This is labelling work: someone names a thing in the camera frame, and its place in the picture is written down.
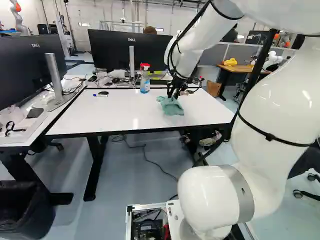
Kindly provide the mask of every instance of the black bag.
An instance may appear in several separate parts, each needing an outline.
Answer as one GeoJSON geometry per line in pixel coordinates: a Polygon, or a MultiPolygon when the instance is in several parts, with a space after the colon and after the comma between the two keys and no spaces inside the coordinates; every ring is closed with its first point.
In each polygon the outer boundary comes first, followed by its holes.
{"type": "Polygon", "coordinates": [[[49,193],[36,182],[0,181],[0,237],[36,240],[50,230],[55,218],[49,193]]]}

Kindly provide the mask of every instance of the person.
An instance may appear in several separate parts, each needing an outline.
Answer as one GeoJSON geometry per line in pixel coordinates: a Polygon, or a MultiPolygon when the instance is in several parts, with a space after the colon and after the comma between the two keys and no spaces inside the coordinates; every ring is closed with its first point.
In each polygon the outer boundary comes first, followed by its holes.
{"type": "Polygon", "coordinates": [[[221,42],[225,43],[237,43],[238,32],[236,31],[238,24],[234,25],[233,28],[224,35],[221,42]]]}
{"type": "Polygon", "coordinates": [[[157,30],[153,26],[146,26],[143,30],[144,34],[158,34],[157,30]]]}

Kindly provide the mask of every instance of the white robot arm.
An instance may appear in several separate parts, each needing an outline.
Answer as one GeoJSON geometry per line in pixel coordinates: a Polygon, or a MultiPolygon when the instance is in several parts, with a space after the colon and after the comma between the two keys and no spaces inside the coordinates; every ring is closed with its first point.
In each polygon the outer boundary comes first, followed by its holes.
{"type": "Polygon", "coordinates": [[[12,6],[10,7],[10,10],[15,18],[15,28],[18,32],[21,32],[21,36],[28,36],[28,28],[22,24],[22,17],[19,15],[19,12],[21,12],[21,7],[17,0],[10,0],[12,3],[12,6]]]}
{"type": "MultiPolygon", "coordinates": [[[[213,2],[216,9],[208,7],[195,28],[168,46],[165,59],[172,55],[169,66],[176,83],[190,77],[202,50],[216,44],[235,24],[217,9],[232,18],[246,14],[292,33],[318,36],[320,32],[312,24],[320,20],[318,1],[213,2]]],[[[194,167],[180,177],[183,215],[201,239],[222,239],[233,224],[270,215],[281,204],[291,168],[320,134],[319,58],[320,38],[306,37],[285,66],[248,93],[231,133],[236,164],[194,167]]]]}
{"type": "Polygon", "coordinates": [[[267,67],[270,67],[273,64],[280,64],[284,60],[283,56],[277,56],[276,51],[270,51],[268,60],[263,64],[263,69],[266,70],[267,67]]]}

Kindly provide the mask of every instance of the silver monitor stand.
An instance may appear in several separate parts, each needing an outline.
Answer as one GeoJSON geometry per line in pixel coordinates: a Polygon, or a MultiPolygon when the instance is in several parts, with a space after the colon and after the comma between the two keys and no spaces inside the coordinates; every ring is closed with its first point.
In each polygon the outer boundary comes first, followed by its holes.
{"type": "Polygon", "coordinates": [[[54,53],[45,53],[45,59],[50,71],[53,90],[55,98],[47,103],[47,112],[52,112],[53,110],[59,108],[63,104],[71,100],[76,93],[68,93],[68,95],[63,94],[63,88],[61,84],[60,74],[56,62],[56,57],[54,53]]]}

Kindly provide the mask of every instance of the spray bottle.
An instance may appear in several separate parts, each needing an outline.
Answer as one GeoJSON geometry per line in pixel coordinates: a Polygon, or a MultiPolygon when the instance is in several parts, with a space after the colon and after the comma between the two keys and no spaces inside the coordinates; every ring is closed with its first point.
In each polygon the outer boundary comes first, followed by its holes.
{"type": "Polygon", "coordinates": [[[141,63],[140,71],[142,71],[141,81],[140,81],[140,92],[146,94],[150,91],[150,78],[148,75],[148,69],[150,68],[150,64],[141,63]]]}

